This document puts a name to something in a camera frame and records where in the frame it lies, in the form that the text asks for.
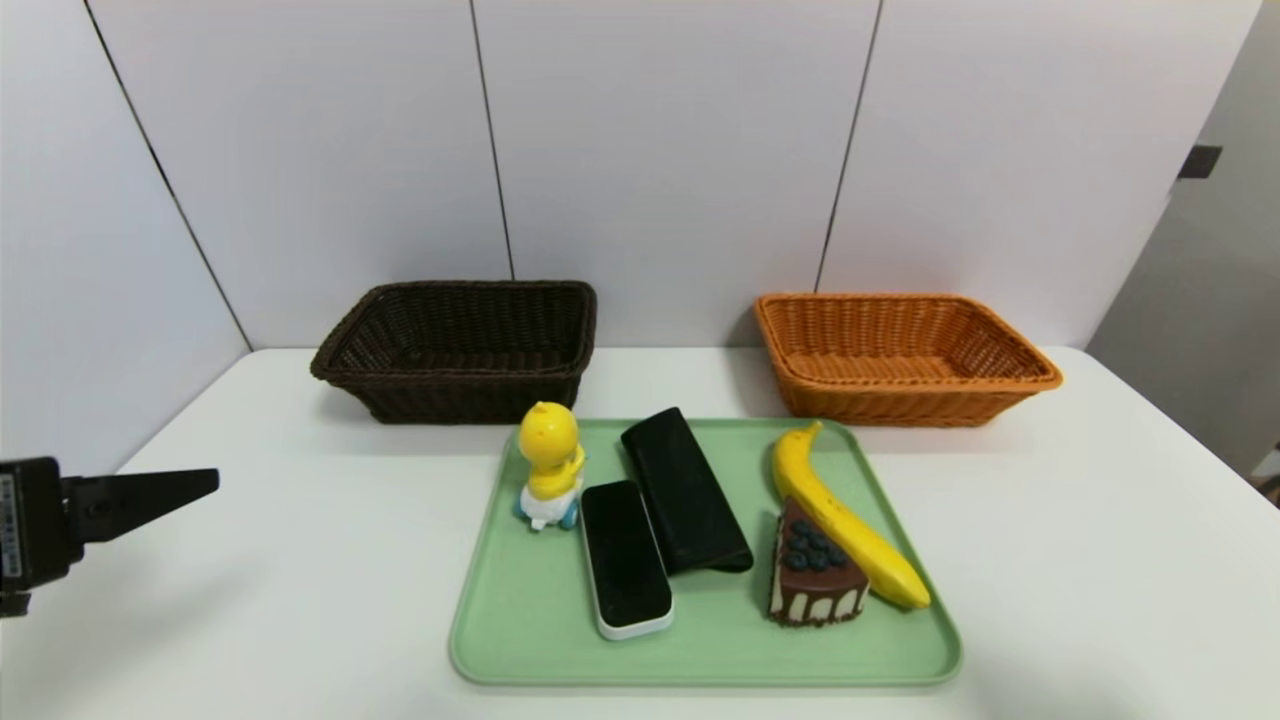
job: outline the white phone edge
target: white phone edge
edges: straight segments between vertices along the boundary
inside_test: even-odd
[[[648,509],[645,509],[645,519],[648,520]],[[666,630],[671,626],[671,623],[676,619],[676,596],[671,596],[671,605],[667,606],[666,615],[659,618],[652,618],[649,620],[641,620],[639,623],[632,623],[631,625],[623,625],[616,628],[604,621],[604,615],[600,614],[600,594],[595,591],[595,566],[591,565],[591,543],[586,539],[586,512],[581,512],[577,518],[577,524],[582,527],[582,548],[586,551],[586,578],[591,583],[591,607],[595,609],[595,626],[600,630],[607,641],[625,641],[630,638],[637,638],[640,635],[648,635],[649,633],[657,633],[659,630]],[[653,533],[653,524],[649,524],[649,533]],[[654,539],[654,547],[657,547],[657,539]]]

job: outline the orange wicker basket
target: orange wicker basket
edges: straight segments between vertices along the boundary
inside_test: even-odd
[[[765,295],[755,316],[794,415],[972,427],[1062,384],[991,309],[955,295]]]

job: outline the label sticker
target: label sticker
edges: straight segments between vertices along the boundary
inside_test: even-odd
[[[22,548],[18,547],[18,488],[13,475],[0,474],[0,575],[22,577]]]

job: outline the green tray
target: green tray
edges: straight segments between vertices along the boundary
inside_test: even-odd
[[[586,484],[628,475],[618,436],[635,420],[581,420]],[[580,529],[532,533],[513,514],[529,462],[507,443],[498,484],[458,602],[449,652],[458,673],[504,685],[928,685],[960,669],[960,635],[893,515],[858,441],[837,423],[813,446],[831,491],[920,571],[933,605],[905,612],[874,594],[863,614],[827,628],[782,628],[765,618],[781,502],[769,452],[809,420],[690,420],[751,551],[755,568],[672,578],[675,623],[611,642],[595,629]]]

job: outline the white wall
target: white wall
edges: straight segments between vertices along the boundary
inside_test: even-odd
[[[1280,439],[1280,4],[1265,3],[1089,352],[1238,473]]]
[[[759,342],[812,291],[876,0],[476,0],[516,277],[600,345]]]
[[[246,351],[78,0],[6,0],[0,456],[109,473]]]
[[[887,0],[820,290],[960,292],[1083,346],[1257,8]]]
[[[92,0],[255,347],[370,287],[511,277],[465,0]]]
[[[370,286],[579,277],[602,345],[755,340],[817,282],[874,0],[91,0],[256,346]],[[1083,345],[1260,0],[886,0],[823,291]]]

